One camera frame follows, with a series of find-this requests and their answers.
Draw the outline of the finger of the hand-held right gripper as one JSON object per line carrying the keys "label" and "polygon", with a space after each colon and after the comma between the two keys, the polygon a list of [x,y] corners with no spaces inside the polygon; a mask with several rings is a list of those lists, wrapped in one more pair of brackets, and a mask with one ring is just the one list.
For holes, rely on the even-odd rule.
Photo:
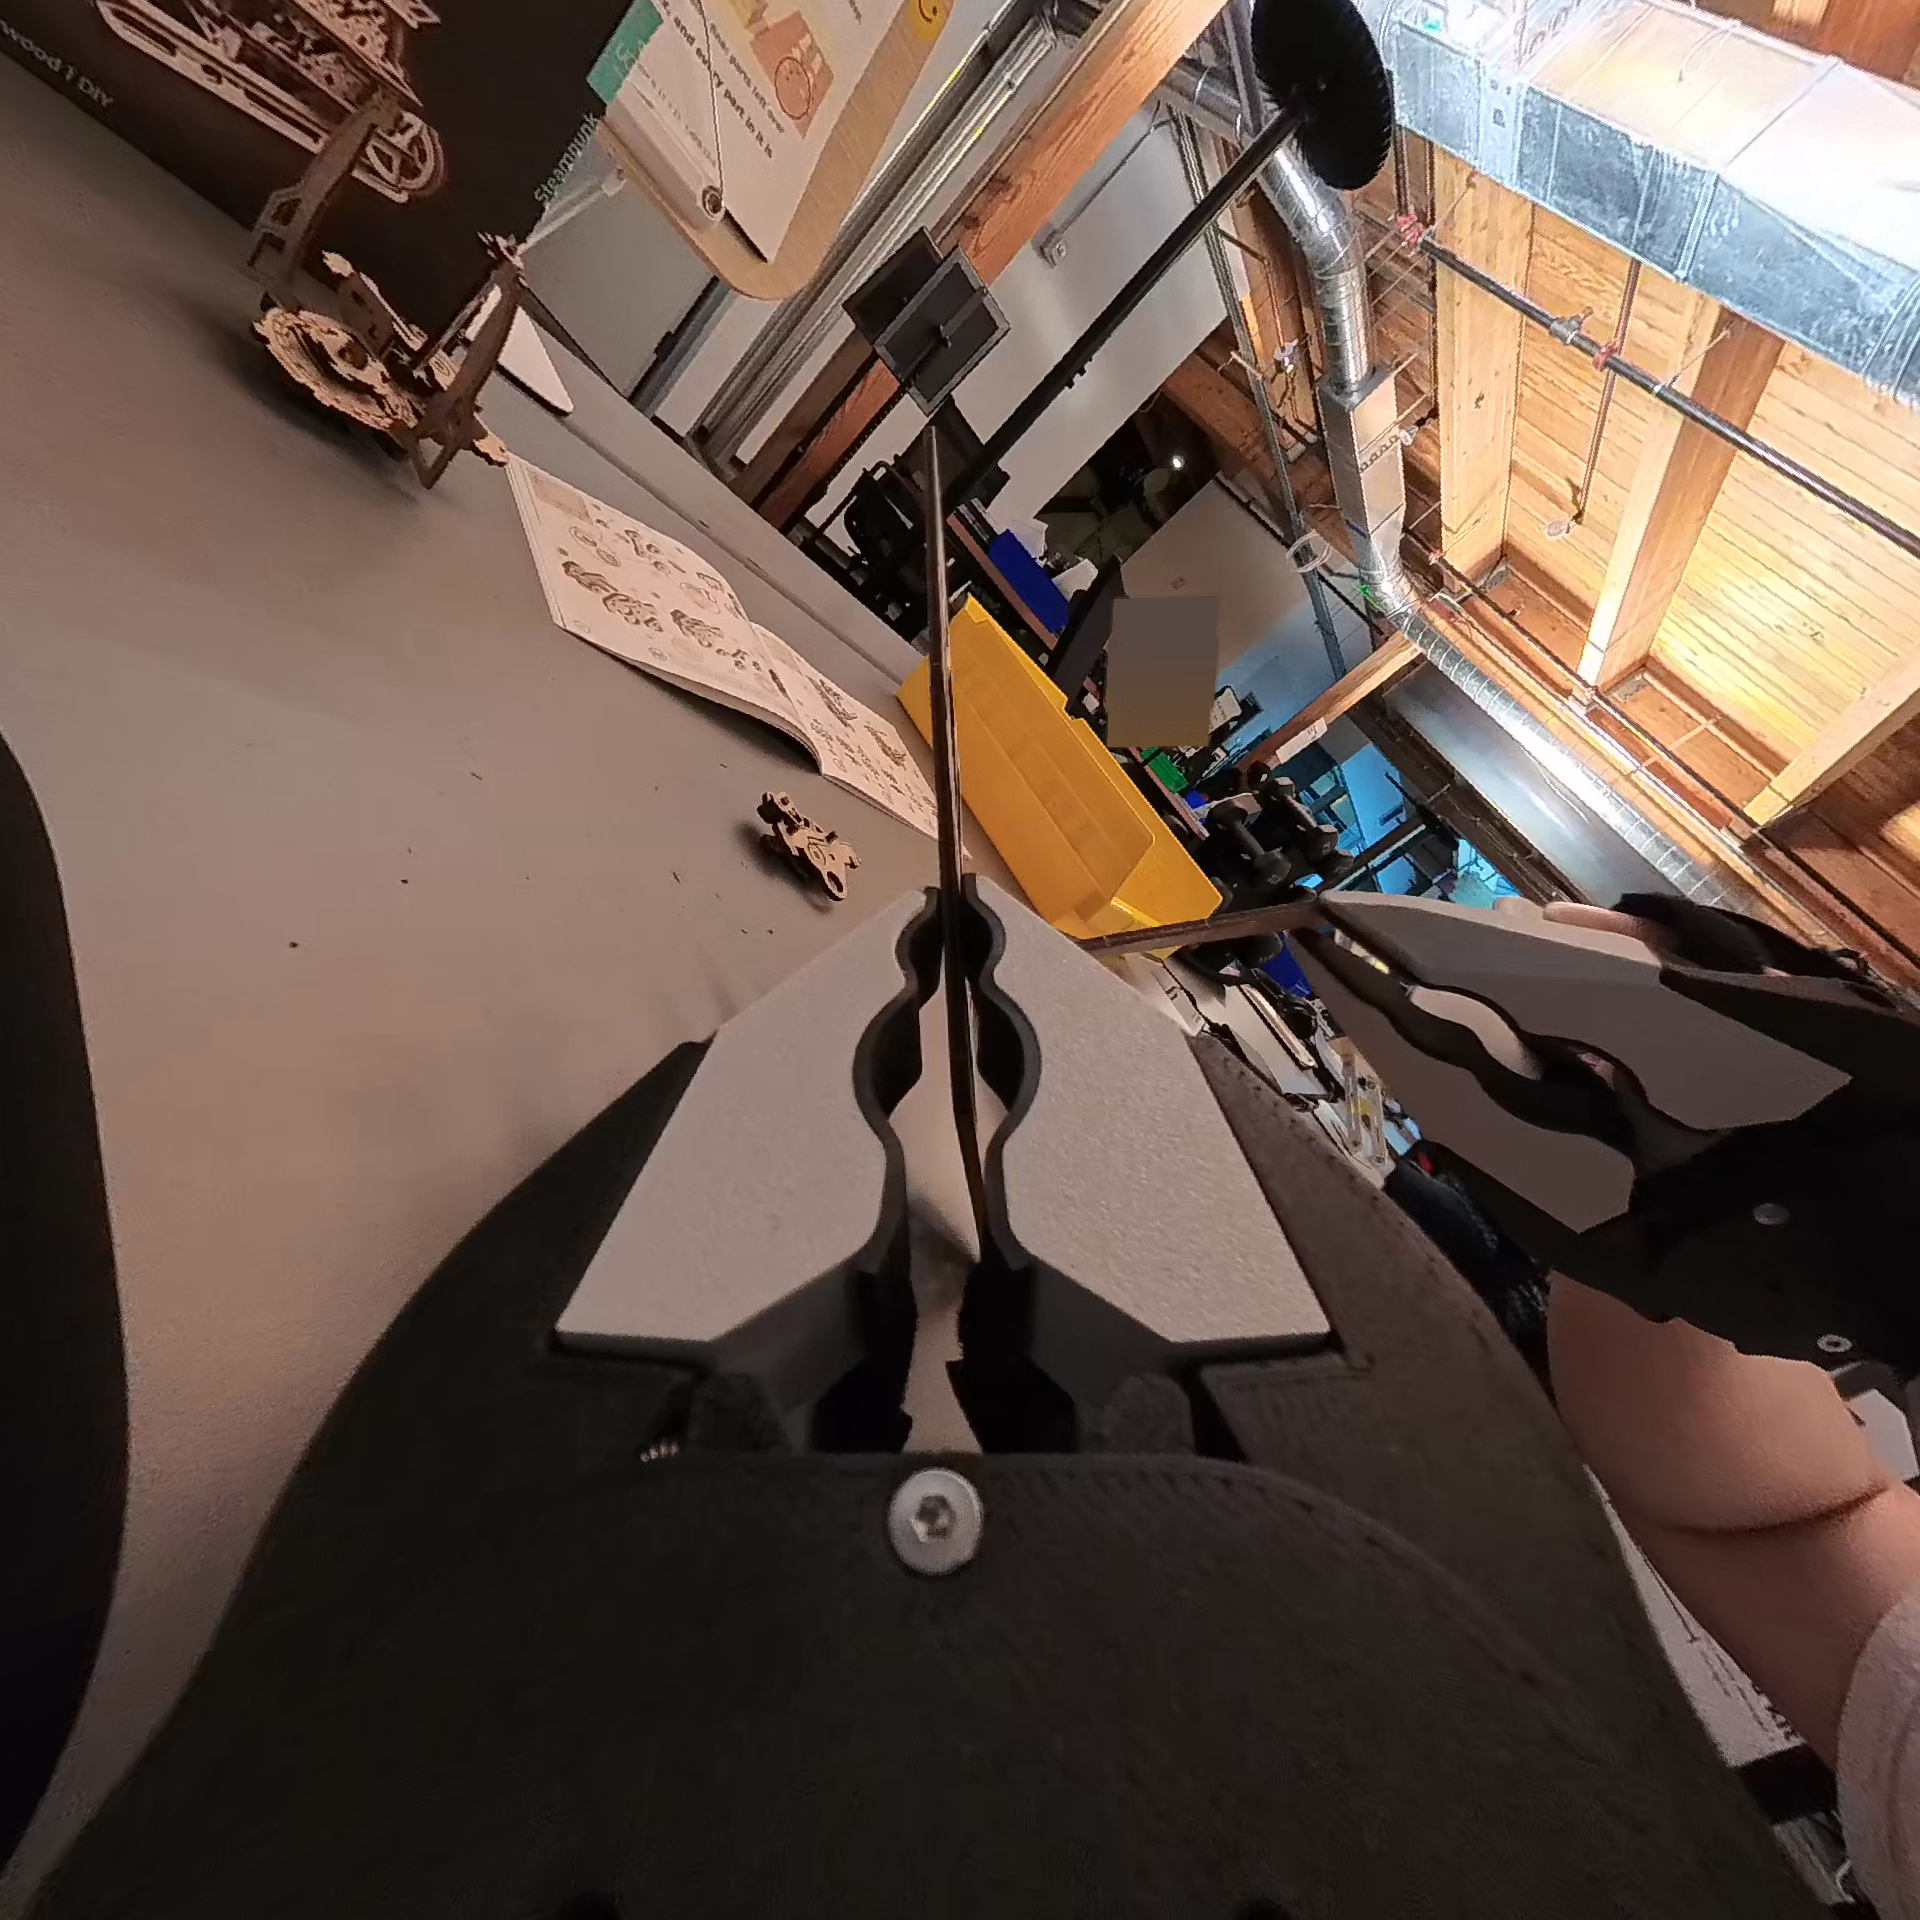
{"label": "finger of the hand-held right gripper", "polygon": [[1299,960],[1335,1024],[1425,1139],[1480,1176],[1583,1232],[1623,1215],[1630,1160],[1589,1132],[1596,1097],[1519,1068],[1519,1042],[1493,1010],[1381,971],[1331,934],[1299,934]]}
{"label": "finger of the hand-held right gripper", "polygon": [[1737,1132],[1855,1085],[1855,1002],[1542,909],[1331,894],[1318,995],[1422,1132]]}

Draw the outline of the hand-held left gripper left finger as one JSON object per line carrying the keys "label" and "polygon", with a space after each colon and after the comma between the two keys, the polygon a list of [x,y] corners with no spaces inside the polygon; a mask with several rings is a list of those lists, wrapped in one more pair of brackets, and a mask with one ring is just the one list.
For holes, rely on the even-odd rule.
{"label": "hand-held left gripper left finger", "polygon": [[752,1379],[804,1444],[901,1451],[917,1309],[895,1115],[938,976],[938,894],[912,890],[723,1023],[558,1345]]}

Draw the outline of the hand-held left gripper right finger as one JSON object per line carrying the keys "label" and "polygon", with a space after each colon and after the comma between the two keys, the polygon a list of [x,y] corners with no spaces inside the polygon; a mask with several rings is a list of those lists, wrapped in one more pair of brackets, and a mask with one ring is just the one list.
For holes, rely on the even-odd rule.
{"label": "hand-held left gripper right finger", "polygon": [[1135,1379],[1318,1357],[1331,1322],[1196,1038],[1011,900],[964,881],[983,1254],[964,1416],[984,1451],[1078,1451]]}

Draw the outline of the thin wooden stick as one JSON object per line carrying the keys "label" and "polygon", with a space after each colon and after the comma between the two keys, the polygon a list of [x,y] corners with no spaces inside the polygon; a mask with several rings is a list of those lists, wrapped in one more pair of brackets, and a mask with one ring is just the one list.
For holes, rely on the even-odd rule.
{"label": "thin wooden stick", "polygon": [[1218,945],[1255,935],[1284,935],[1302,927],[1322,925],[1331,925],[1330,909],[1318,898],[1308,898],[1261,909],[1215,914],[1204,921],[1080,935],[1073,939],[1073,945],[1090,957],[1118,957],[1129,952]]}

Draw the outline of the small wooden gear assembly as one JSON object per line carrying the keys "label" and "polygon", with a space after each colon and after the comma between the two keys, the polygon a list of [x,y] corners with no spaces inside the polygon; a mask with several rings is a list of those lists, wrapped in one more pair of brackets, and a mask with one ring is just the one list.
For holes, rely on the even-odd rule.
{"label": "small wooden gear assembly", "polygon": [[842,902],[850,878],[862,868],[858,851],[838,831],[824,828],[780,790],[764,790],[755,803],[763,844],[800,878],[817,886],[826,900]]}

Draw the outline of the laser-cut wooden parts sheet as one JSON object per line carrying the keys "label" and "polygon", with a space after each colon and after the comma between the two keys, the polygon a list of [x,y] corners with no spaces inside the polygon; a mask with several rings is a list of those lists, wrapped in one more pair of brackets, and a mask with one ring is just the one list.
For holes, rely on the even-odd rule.
{"label": "laser-cut wooden parts sheet", "polygon": [[967,894],[964,795],[960,729],[952,695],[952,647],[948,629],[948,515],[944,507],[940,441],[937,425],[924,426],[923,504],[924,504],[924,611],[929,720],[937,795],[938,842],[938,909],[944,995],[948,1028],[948,1080],[952,1120],[969,1204],[972,1208],[980,1264],[1003,1273],[1006,1269],[996,1212],[996,1117],[983,1117],[980,1094],[994,1091],[983,1077],[980,1029],[972,995],[972,900]]}

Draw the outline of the person's right forearm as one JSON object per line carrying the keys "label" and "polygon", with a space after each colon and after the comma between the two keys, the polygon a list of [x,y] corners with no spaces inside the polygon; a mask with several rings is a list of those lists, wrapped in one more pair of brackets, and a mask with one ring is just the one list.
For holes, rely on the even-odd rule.
{"label": "person's right forearm", "polygon": [[1548,1365],[1576,1449],[1647,1559],[1836,1764],[1860,1655],[1919,1577],[1916,1490],[1828,1375],[1556,1277]]}

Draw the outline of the partly built wooden model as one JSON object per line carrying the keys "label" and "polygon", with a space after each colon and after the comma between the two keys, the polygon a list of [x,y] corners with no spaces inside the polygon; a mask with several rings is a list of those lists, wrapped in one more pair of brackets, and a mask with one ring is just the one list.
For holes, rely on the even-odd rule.
{"label": "partly built wooden model", "polygon": [[302,302],[302,272],[322,219],[372,143],[399,120],[399,99],[375,86],[371,99],[332,135],[294,185],[278,187],[252,228],[247,269],[262,292],[253,336],[314,401],[381,435],[406,461],[425,491],[433,489],[460,453],[508,469],[510,450],[487,426],[479,400],[525,300],[520,247],[485,233],[493,269],[429,338],[411,325],[339,252],[322,253],[330,296]]}

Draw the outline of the black model kit box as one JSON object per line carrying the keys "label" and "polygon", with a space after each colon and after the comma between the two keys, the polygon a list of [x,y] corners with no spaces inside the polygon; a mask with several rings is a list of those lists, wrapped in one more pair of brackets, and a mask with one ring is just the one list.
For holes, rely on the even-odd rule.
{"label": "black model kit box", "polygon": [[623,2],[4,2],[4,56],[253,227],[376,94],[319,248],[440,329],[605,115]]}

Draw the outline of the black dumbbell rack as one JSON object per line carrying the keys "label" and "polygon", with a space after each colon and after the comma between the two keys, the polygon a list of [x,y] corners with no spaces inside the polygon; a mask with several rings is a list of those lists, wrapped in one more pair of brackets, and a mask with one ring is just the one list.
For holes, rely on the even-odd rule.
{"label": "black dumbbell rack", "polygon": [[1302,900],[1358,868],[1340,849],[1338,828],[1299,798],[1298,784],[1263,762],[1223,770],[1204,795],[1211,806],[1193,859],[1228,909]]}

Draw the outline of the yellow plastic bin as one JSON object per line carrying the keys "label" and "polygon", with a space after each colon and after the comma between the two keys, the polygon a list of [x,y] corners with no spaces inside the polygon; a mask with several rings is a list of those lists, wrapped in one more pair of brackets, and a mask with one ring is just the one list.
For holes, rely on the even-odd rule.
{"label": "yellow plastic bin", "polygon": [[969,844],[994,844],[1032,911],[1072,939],[1215,915],[1212,878],[976,599],[948,641]]}

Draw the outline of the open instruction booklet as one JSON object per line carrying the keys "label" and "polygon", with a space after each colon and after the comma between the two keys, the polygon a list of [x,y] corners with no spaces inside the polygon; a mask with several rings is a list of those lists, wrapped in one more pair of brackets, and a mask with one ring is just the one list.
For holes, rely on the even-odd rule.
{"label": "open instruction booklet", "polygon": [[889,716],[755,624],[693,547],[510,455],[517,512],[567,634],[798,741],[815,770],[937,835],[937,797]]}

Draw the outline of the blue storage bin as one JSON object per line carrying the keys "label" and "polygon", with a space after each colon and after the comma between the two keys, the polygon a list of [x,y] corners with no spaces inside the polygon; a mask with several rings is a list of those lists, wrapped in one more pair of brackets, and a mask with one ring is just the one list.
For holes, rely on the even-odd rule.
{"label": "blue storage bin", "polygon": [[986,547],[986,564],[1003,596],[1009,596],[1021,617],[1046,637],[1046,643],[1052,643],[1068,626],[1068,593],[1057,586],[1017,531],[996,531]]}

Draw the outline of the black wrist rest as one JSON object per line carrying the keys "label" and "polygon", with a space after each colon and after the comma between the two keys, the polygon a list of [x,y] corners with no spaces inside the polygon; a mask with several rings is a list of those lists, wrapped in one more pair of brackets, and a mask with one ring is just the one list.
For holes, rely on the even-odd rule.
{"label": "black wrist rest", "polygon": [[122,1296],[58,857],[3,749],[3,1860],[81,1715],[130,1478]]}

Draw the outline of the white desk stand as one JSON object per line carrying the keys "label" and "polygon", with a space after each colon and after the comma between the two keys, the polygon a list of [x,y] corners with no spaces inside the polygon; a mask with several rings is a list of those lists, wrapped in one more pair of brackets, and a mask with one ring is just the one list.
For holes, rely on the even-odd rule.
{"label": "white desk stand", "polygon": [[499,370],[513,385],[538,400],[554,418],[567,419],[573,413],[573,395],[525,300],[519,302],[517,316],[503,336]]}

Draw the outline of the black square mounting plate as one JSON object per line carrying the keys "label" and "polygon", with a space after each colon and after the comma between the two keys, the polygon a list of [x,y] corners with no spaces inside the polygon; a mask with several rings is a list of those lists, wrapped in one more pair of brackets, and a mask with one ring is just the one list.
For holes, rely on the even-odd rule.
{"label": "black square mounting plate", "polygon": [[933,418],[1006,338],[1009,321],[964,253],[917,228],[842,302],[851,329]]}

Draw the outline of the black round ribbed fixture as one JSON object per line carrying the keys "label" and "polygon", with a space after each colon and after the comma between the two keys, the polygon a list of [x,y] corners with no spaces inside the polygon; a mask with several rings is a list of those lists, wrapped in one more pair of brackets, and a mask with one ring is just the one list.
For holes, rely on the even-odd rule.
{"label": "black round ribbed fixture", "polygon": [[1308,171],[1354,192],[1396,147],[1396,90],[1351,2],[1255,2],[1251,61],[1266,95],[1294,119]]}

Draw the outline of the foil-wrapped rectangular duct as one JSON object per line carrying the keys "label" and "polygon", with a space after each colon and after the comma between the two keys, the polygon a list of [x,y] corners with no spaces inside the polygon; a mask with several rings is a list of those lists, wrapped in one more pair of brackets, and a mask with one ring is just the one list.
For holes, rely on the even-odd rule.
{"label": "foil-wrapped rectangular duct", "polygon": [[1665,2],[1375,2],[1400,123],[1919,401],[1919,95]]}

